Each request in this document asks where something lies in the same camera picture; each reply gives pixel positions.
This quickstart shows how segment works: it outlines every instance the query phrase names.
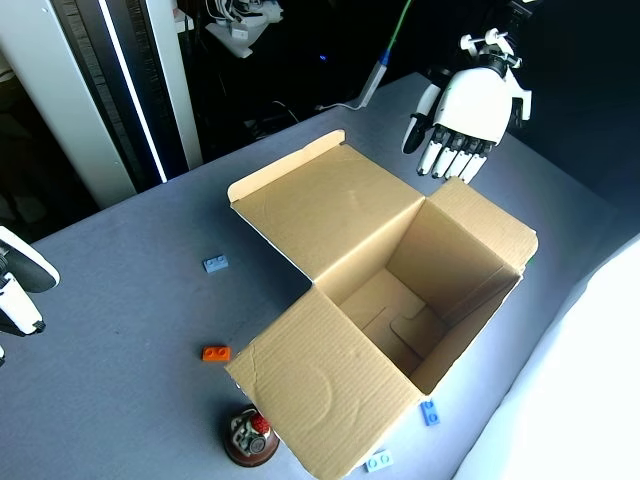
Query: robotic hand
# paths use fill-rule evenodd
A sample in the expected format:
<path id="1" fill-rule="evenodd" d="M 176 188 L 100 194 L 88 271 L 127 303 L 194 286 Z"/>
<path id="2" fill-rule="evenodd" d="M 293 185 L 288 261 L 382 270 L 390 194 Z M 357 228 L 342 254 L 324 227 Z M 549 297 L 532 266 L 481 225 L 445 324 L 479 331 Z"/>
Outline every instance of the robotic hand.
<path id="1" fill-rule="evenodd" d="M 529 119 L 531 91 L 520 88 L 513 76 L 511 69 L 520 67 L 522 60 L 514 55 L 506 35 L 494 28 L 484 38 L 463 36 L 460 48 L 478 66 L 456 73 L 444 92 L 432 83 L 420 98 L 402 143 L 404 153 L 414 152 L 422 143 L 430 127 L 429 113 L 442 93 L 431 140 L 418 164 L 419 175 L 432 170 L 434 178 L 457 176 L 469 183 L 500 143 L 514 98 L 522 100 L 515 108 L 517 121 Z M 476 44 L 483 42 L 478 51 Z"/>
<path id="2" fill-rule="evenodd" d="M 19 336 L 42 332 L 42 315 L 25 292 L 44 292 L 59 282 L 57 270 L 42 255 L 0 227 L 0 330 Z"/>

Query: led light strip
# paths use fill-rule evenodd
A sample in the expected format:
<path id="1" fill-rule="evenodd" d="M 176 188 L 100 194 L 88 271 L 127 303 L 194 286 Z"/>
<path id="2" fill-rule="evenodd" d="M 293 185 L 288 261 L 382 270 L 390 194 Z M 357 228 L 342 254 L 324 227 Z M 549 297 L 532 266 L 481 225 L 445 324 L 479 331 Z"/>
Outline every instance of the led light strip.
<path id="1" fill-rule="evenodd" d="M 116 34 L 116 29 L 113 25 L 111 13 L 109 12 L 109 8 L 107 7 L 107 2 L 106 0 L 98 0 L 98 3 L 100 4 L 100 10 L 102 10 L 102 16 L 104 17 L 104 21 L 107 25 L 107 30 L 109 31 L 111 43 L 113 44 L 113 48 L 116 51 L 116 57 L 118 57 L 120 68 L 122 69 L 122 73 L 124 74 L 124 80 L 127 83 L 127 88 L 129 89 L 131 100 L 133 100 L 133 106 L 135 107 L 138 118 L 140 119 L 140 124 L 142 125 L 144 136 L 147 138 L 147 143 L 149 144 L 149 149 L 151 150 L 151 155 L 153 156 L 153 161 L 156 164 L 156 168 L 158 169 L 158 173 L 160 174 L 162 183 L 166 183 L 167 176 L 164 173 L 164 168 L 162 168 L 162 163 L 160 162 L 160 157 L 158 156 L 158 151 L 156 150 L 156 145 L 153 142 L 153 138 L 151 138 L 151 132 L 149 131 L 147 119 L 144 116 L 142 106 L 140 105 L 140 100 L 138 99 L 138 94 L 136 93 L 136 89 L 133 86 L 133 80 L 131 79 L 131 74 L 129 73 L 129 67 L 127 66 L 127 62 L 124 59 L 122 47 L 120 46 L 120 41 L 118 40 L 118 35 Z"/>

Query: table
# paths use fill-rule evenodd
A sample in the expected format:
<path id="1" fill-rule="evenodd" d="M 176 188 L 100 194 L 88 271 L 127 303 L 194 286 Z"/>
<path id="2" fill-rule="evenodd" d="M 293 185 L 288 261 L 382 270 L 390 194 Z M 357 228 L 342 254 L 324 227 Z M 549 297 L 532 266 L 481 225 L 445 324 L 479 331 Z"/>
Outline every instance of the table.
<path id="1" fill-rule="evenodd" d="M 197 168 L 38 242 L 61 284 L 33 298 L 47 330 L 0 337 L 0 478 L 210 480 L 310 478 L 285 447 L 254 470 L 231 463 L 225 415 L 246 403 L 203 345 L 246 346 L 308 287 L 230 208 L 227 187 L 336 128 L 347 142 L 425 194 L 400 144 L 428 81 L 413 74 L 370 105 L 334 108 Z M 472 185 L 537 230 L 522 284 L 455 363 L 433 399 L 385 441 L 395 464 L 380 478 L 448 479 L 573 283 L 593 265 L 614 210 L 507 135 Z M 208 275 L 202 260 L 225 254 Z M 349 478 L 361 478 L 357 468 Z"/>

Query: blue lego brick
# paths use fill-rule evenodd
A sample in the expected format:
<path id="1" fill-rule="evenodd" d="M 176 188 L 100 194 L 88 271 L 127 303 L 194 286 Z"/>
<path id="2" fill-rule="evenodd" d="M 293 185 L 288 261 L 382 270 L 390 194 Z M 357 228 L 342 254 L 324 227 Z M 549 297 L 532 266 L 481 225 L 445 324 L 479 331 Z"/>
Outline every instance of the blue lego brick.
<path id="1" fill-rule="evenodd" d="M 373 457 L 367 460 L 367 463 L 364 464 L 367 468 L 367 472 L 369 473 L 388 467 L 389 465 L 393 465 L 393 457 L 389 450 L 383 450 L 376 453 Z"/>
<path id="2" fill-rule="evenodd" d="M 424 421 L 427 422 L 428 427 L 431 427 L 433 425 L 437 425 L 440 423 L 440 417 L 438 416 L 436 406 L 433 404 L 431 400 L 427 402 L 422 402 L 420 404 L 420 408 L 422 408 Z"/>
<path id="3" fill-rule="evenodd" d="M 222 268 L 227 268 L 229 266 L 229 262 L 227 262 L 227 257 L 224 255 L 218 255 L 217 257 L 210 258 L 202 262 L 204 265 L 204 269 L 207 273 L 217 272 Z"/>

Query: green wire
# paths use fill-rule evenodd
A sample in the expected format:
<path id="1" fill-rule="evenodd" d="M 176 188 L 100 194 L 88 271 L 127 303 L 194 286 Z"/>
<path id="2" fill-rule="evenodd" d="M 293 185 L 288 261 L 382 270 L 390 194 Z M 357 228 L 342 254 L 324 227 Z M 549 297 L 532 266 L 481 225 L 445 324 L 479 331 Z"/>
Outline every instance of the green wire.
<path id="1" fill-rule="evenodd" d="M 391 48 L 393 47 L 393 44 L 396 42 L 396 37 L 398 36 L 398 32 L 400 32 L 400 28 L 402 27 L 402 22 L 404 22 L 404 17 L 407 14 L 407 10 L 409 10 L 409 7 L 411 6 L 412 2 L 413 0 L 407 0 L 407 3 L 404 4 L 404 8 L 402 9 L 402 13 L 400 14 L 400 19 L 398 20 L 398 24 L 396 25 L 396 29 L 393 32 L 393 35 L 391 36 L 391 40 L 389 41 L 389 46 L 387 47 L 387 50 L 391 50 Z"/>

